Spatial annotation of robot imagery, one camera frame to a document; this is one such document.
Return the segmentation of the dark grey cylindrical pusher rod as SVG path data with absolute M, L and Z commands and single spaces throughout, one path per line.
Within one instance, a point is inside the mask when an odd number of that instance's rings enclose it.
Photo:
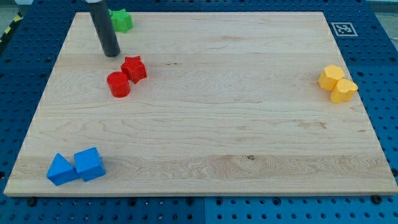
M 86 0 L 86 2 L 105 56 L 118 56 L 120 48 L 106 1 Z

